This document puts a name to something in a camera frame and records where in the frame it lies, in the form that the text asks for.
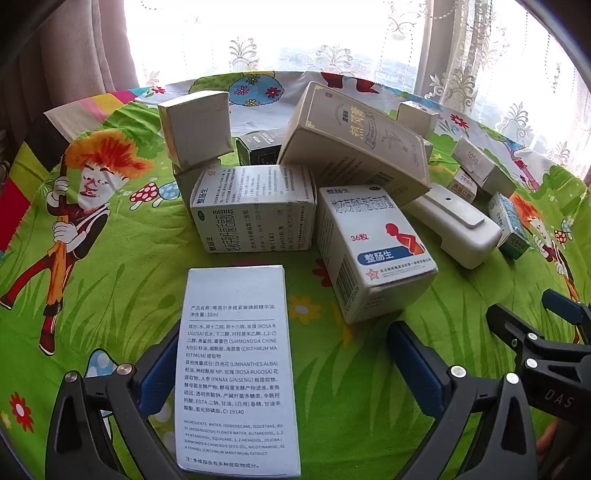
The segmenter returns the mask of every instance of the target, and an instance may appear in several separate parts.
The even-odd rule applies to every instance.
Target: red figure illustration
[[[398,231],[398,227],[393,223],[386,224],[386,231],[388,235],[396,237],[403,246],[408,248],[408,251],[411,252],[413,255],[420,255],[424,253],[424,248],[418,244],[417,238],[414,235],[407,235],[406,233],[400,233]]]

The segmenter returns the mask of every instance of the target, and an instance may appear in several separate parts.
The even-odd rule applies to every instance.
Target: red polka-dot mushroom
[[[562,230],[554,230],[554,237],[558,243],[562,245],[563,250],[566,250],[566,247],[564,246],[566,243],[566,233],[564,233]]]
[[[129,201],[134,202],[134,204],[129,207],[129,209],[135,210],[142,202],[151,202],[157,197],[158,186],[153,181],[151,181],[140,188],[137,192],[129,196]]]

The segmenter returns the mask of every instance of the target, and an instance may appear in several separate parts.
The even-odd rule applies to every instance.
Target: blue pad
[[[156,360],[139,385],[138,409],[143,418],[157,414],[170,395],[176,379],[178,337]]]
[[[451,384],[445,373],[445,363],[435,350],[425,347],[404,322],[390,325],[387,338],[392,359],[421,411],[439,420],[445,410],[448,387]],[[432,370],[430,363],[440,370],[439,377]],[[443,377],[448,379],[446,384],[441,382]]]
[[[542,305],[571,325],[581,323],[583,320],[580,304],[550,288],[542,294]]]

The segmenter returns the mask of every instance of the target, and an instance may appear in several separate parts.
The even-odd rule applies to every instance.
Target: white lace curtain
[[[126,0],[141,85],[216,73],[356,76],[470,115],[584,177],[589,91],[515,0]]]

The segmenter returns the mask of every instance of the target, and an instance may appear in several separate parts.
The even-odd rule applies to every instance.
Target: pink curtain
[[[138,87],[123,0],[66,0],[0,81],[0,130],[14,145],[43,112]]]

